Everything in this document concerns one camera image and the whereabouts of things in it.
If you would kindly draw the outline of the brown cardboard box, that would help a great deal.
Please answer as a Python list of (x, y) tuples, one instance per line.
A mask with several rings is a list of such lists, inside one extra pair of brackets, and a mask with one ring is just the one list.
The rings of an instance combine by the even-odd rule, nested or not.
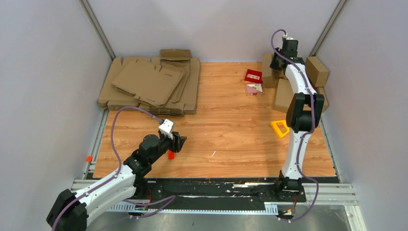
[(288, 78), (286, 77), (285, 73), (282, 70), (275, 70), (275, 76), (276, 78), (279, 78), (279, 79), (288, 80)]

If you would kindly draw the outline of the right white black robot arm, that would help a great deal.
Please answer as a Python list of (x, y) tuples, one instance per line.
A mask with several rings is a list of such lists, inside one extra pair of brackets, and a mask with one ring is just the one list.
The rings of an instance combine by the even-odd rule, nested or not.
[(282, 46), (274, 48), (270, 67), (282, 70), (289, 80), (293, 97), (286, 113), (289, 148), (283, 168), (275, 180), (274, 195), (287, 201), (302, 192), (303, 161), (308, 141), (319, 125), (325, 98), (316, 92), (306, 74), (305, 62), (297, 56), (298, 41), (284, 35)]

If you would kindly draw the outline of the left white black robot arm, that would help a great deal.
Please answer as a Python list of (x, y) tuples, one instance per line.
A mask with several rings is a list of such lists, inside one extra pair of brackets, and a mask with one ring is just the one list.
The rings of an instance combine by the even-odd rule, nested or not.
[(178, 132), (172, 138), (160, 134), (147, 135), (121, 165), (106, 177), (83, 189), (59, 193), (46, 222), (53, 231), (84, 231), (102, 213), (117, 203), (147, 194), (145, 176), (152, 165), (168, 151), (181, 151), (187, 137)]

